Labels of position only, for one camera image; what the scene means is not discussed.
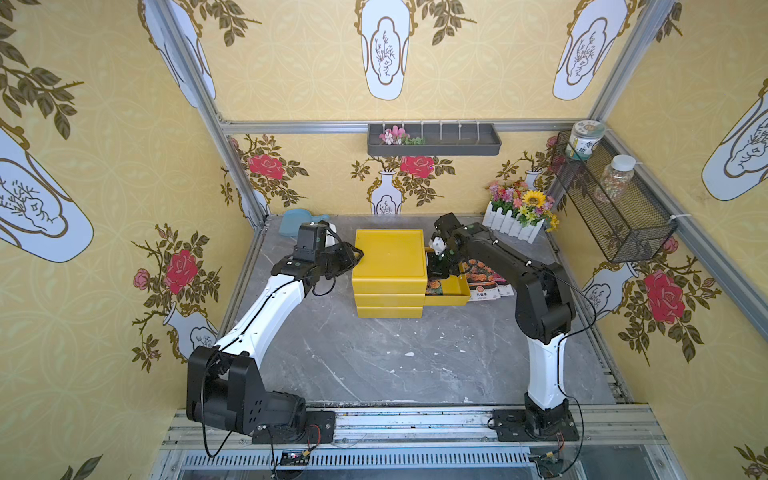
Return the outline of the yellow drawer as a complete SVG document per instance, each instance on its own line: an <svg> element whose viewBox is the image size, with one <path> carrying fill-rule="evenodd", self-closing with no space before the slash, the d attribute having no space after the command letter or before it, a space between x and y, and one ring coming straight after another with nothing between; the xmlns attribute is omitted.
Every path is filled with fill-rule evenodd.
<svg viewBox="0 0 768 480"><path fill-rule="evenodd" d="M461 265L462 273L442 281L442 296L424 296L425 306L464 306L470 299L470 289L466 280L467 263Z"/></svg>

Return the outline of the orange flower seed bag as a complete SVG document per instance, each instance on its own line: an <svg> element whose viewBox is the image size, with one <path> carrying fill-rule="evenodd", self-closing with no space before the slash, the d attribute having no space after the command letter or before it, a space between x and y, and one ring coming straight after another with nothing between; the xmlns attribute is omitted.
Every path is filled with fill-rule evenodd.
<svg viewBox="0 0 768 480"><path fill-rule="evenodd" d="M473 302L490 301L501 298L499 286L495 281L495 272L485 263L470 259L467 265L466 280Z"/></svg>

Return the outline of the yellow three-drawer cabinet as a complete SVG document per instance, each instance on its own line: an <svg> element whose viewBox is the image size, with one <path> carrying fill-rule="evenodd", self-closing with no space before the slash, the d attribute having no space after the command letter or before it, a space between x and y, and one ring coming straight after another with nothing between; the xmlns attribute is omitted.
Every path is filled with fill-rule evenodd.
<svg viewBox="0 0 768 480"><path fill-rule="evenodd" d="M420 318L427 287L423 231L359 229L355 246L364 253L352 272L357 315L362 319Z"/></svg>

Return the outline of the pink rose seed bag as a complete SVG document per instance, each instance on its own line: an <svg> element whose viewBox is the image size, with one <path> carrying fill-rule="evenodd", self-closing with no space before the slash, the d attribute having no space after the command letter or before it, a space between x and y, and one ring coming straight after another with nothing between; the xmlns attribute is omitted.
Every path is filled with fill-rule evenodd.
<svg viewBox="0 0 768 480"><path fill-rule="evenodd" d="M515 295L514 288L505 279L496 279L495 284L501 297L509 297Z"/></svg>

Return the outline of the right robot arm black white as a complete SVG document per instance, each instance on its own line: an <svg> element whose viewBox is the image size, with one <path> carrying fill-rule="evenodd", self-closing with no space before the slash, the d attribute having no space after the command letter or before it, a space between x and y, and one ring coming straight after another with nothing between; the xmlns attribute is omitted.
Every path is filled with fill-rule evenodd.
<svg viewBox="0 0 768 480"><path fill-rule="evenodd" d="M564 422L569 402L562 386L564 347L575 317L574 300L564 269L558 263L532 260L497 239L480 223L461 224L445 214L434 222L427 257L430 280L446 279L471 260L484 263L515 292L514 318L527 337L529 385L526 421L538 435Z"/></svg>

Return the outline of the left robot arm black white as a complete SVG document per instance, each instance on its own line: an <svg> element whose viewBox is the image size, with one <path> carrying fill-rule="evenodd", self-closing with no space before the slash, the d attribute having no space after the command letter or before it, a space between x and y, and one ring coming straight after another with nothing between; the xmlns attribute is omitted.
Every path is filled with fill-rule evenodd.
<svg viewBox="0 0 768 480"><path fill-rule="evenodd" d="M213 346L188 359L186 415L206 427L256 437L268 431L289 440L307 428L306 400L266 389L260 366L274 337L317 282L351 271L362 250L340 241L314 251L297 247L276 263L246 314Z"/></svg>

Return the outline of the light blue plastic scoop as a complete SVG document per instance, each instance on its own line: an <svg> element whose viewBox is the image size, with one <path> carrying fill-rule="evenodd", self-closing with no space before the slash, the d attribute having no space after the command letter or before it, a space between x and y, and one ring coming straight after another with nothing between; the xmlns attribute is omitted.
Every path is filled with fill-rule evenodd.
<svg viewBox="0 0 768 480"><path fill-rule="evenodd" d="M283 216L279 227L279 234L283 237L296 238L300 227L305 223L318 223L329 221L328 215L312 215L306 209L290 209Z"/></svg>

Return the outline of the flower box white fence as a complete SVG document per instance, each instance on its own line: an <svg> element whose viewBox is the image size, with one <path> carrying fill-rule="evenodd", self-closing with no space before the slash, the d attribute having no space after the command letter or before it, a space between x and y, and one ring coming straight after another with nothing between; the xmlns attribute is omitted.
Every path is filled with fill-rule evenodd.
<svg viewBox="0 0 768 480"><path fill-rule="evenodd" d="M530 244L539 233L558 228L555 200L530 188L522 179L513 183L492 182L488 191L490 201L483 215L483 226Z"/></svg>

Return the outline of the pink artificial flowers in tray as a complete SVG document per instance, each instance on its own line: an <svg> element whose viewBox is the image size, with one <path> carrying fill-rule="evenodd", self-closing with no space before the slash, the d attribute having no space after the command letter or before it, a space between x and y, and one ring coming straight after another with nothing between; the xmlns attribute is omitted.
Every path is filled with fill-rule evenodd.
<svg viewBox="0 0 768 480"><path fill-rule="evenodd" d="M413 137L408 134L403 127L398 127L397 125L394 125L391 128L385 128L379 135L379 139L384 145L416 146L425 144L425 139L423 137Z"/></svg>

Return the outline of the clear jar white lid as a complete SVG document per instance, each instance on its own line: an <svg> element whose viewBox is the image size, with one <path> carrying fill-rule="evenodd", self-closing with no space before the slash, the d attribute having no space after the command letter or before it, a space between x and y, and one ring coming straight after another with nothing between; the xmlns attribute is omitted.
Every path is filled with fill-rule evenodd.
<svg viewBox="0 0 768 480"><path fill-rule="evenodd" d="M616 155L605 167L595 198L601 202L615 201L627 188L634 176L636 159L630 155Z"/></svg>

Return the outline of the glass jar patterned lid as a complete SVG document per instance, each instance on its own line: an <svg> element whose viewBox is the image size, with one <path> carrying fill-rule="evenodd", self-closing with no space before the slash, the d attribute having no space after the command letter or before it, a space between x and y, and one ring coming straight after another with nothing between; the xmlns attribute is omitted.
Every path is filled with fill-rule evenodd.
<svg viewBox="0 0 768 480"><path fill-rule="evenodd" d="M566 143L566 156L572 160L587 161L604 137L605 130L605 124L597 120L576 122Z"/></svg>

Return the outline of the small circuit board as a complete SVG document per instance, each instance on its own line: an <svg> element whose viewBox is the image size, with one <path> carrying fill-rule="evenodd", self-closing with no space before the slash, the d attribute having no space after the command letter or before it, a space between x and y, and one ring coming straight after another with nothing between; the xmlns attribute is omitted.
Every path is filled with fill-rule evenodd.
<svg viewBox="0 0 768 480"><path fill-rule="evenodd" d="M306 467L310 457L311 452L309 450L283 450L279 465L283 467Z"/></svg>

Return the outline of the grey wall tray shelf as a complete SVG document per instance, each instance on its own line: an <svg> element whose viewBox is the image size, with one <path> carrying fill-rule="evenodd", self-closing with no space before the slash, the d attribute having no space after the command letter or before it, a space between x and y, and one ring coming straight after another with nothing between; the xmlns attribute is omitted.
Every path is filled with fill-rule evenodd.
<svg viewBox="0 0 768 480"><path fill-rule="evenodd" d="M424 145L384 145L379 135L397 125ZM417 121L369 123L367 153L370 156L496 156L502 140L493 123L480 121Z"/></svg>

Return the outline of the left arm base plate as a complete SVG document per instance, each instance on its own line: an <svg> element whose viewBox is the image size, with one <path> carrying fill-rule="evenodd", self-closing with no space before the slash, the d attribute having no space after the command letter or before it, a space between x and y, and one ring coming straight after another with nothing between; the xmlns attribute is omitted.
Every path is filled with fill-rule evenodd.
<svg viewBox="0 0 768 480"><path fill-rule="evenodd" d="M252 444L315 445L334 442L336 414L331 410L308 410L298 414L291 424L270 425L252 437Z"/></svg>

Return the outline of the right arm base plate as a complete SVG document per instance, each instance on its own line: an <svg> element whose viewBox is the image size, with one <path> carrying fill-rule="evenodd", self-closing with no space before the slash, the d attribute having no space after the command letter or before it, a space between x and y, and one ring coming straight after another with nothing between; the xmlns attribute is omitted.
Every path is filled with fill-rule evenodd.
<svg viewBox="0 0 768 480"><path fill-rule="evenodd" d="M496 433L499 442L573 442L580 439L577 422L570 412L539 426L536 416L523 408L495 409L486 426Z"/></svg>

